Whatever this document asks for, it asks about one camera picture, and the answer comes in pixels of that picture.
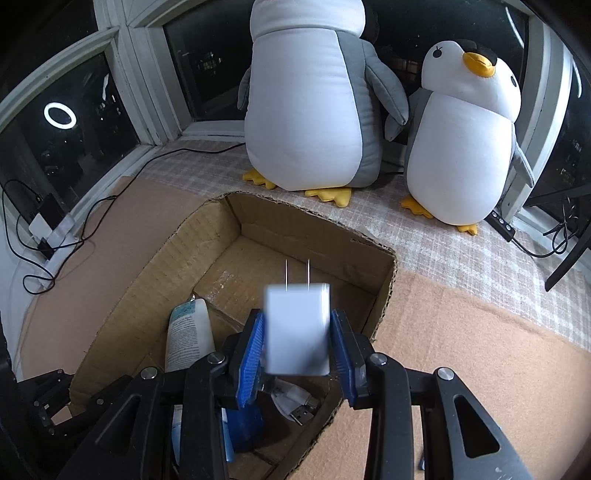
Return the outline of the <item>white wall charger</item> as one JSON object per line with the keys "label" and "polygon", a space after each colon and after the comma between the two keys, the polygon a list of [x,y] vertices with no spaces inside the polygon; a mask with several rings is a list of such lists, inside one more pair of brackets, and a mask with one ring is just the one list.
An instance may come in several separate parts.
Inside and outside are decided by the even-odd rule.
{"label": "white wall charger", "polygon": [[325,377],[329,375],[331,287],[307,281],[283,283],[264,290],[263,366],[274,376]]}

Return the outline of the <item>white lotion bottle blue cap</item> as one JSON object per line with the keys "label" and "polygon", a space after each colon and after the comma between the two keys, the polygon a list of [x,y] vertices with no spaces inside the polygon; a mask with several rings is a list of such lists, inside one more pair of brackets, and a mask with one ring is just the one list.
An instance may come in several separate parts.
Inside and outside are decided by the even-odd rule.
{"label": "white lotion bottle blue cap", "polygon": [[167,329],[165,372],[187,369],[214,350],[211,319],[204,299],[191,299],[174,307]]}

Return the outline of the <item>cardboard box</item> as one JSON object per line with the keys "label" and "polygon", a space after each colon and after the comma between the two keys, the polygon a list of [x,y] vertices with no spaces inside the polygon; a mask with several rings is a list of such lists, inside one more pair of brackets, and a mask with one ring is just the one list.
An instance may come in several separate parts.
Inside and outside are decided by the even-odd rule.
{"label": "cardboard box", "polygon": [[396,254],[359,232],[293,205],[246,193],[207,201],[187,216],[115,304],[78,368],[72,411],[146,367],[164,365],[167,321],[191,297],[204,299],[214,343],[242,332],[263,290],[287,267],[329,284],[353,330],[373,335],[392,295]]}

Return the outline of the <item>black usb hub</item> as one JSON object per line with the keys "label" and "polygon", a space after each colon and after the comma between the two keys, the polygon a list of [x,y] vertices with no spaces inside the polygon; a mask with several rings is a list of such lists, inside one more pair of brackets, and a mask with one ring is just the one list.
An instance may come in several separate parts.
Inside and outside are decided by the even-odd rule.
{"label": "black usb hub", "polygon": [[511,242],[515,236],[514,227],[508,223],[498,212],[493,210],[485,221],[501,235],[506,242]]}

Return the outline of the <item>small plush penguin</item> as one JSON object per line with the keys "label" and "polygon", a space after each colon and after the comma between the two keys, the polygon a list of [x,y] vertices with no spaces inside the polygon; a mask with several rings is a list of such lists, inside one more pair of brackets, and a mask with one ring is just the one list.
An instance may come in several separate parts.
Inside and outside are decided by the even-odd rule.
{"label": "small plush penguin", "polygon": [[392,141],[408,134],[402,207],[475,235],[501,199],[510,171],[534,174],[515,123],[520,84],[509,65],[472,40],[444,40],[427,52],[406,126],[386,121]]}

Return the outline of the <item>large plush penguin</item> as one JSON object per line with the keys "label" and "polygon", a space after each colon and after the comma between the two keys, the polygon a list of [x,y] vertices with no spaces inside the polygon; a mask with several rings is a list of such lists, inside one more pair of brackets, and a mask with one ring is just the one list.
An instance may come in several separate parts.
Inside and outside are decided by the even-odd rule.
{"label": "large plush penguin", "polygon": [[387,112],[406,126],[397,75],[363,39],[361,1],[256,1],[252,62],[238,88],[245,112],[245,181],[346,207],[383,161]]}

